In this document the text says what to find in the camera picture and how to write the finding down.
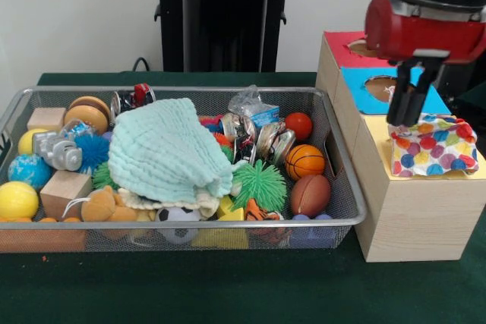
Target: plastic bag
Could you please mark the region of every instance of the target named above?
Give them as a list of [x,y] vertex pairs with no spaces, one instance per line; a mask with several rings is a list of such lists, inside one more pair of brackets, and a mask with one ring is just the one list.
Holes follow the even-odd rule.
[[257,128],[279,121],[280,107],[263,103],[256,85],[251,85],[233,96],[229,101],[228,110],[251,118]]

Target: blue spiky ball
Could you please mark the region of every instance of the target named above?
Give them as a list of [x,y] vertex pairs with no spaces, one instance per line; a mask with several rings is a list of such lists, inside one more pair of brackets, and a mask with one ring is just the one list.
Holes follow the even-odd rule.
[[83,150],[83,161],[77,172],[93,175],[96,168],[108,161],[109,141],[95,134],[85,134],[74,139],[77,146]]

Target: green table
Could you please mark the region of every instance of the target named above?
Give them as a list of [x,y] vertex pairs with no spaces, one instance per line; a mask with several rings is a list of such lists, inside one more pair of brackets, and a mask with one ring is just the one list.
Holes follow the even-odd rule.
[[[315,74],[45,74],[39,84],[309,86]],[[336,250],[1,257],[0,322],[486,322],[486,215],[458,262]]]

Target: metal basket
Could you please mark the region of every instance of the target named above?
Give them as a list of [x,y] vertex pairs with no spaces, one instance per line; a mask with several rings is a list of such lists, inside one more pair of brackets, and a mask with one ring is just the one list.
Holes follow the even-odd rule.
[[[217,115],[241,88],[154,87],[157,99],[190,98],[200,115]],[[0,184],[17,155],[17,142],[36,107],[66,107],[79,96],[110,102],[113,91],[128,87],[33,87],[20,91],[0,119]],[[0,252],[147,251],[211,249],[336,248],[349,229],[363,221],[365,201],[326,93],[313,88],[261,88],[265,103],[280,116],[305,112],[314,130],[310,144],[327,155],[324,175],[332,193],[327,214],[333,220],[271,222],[81,222],[0,223]],[[287,178],[287,190],[293,181]],[[292,217],[289,202],[283,212]],[[44,217],[42,207],[34,220]]]

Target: polka dot cloth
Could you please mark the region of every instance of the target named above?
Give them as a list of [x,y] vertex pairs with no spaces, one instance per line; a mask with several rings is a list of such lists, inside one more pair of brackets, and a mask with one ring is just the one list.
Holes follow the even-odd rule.
[[410,127],[389,126],[393,141],[392,173],[395,176],[467,173],[479,169],[476,133],[463,119],[422,115]]

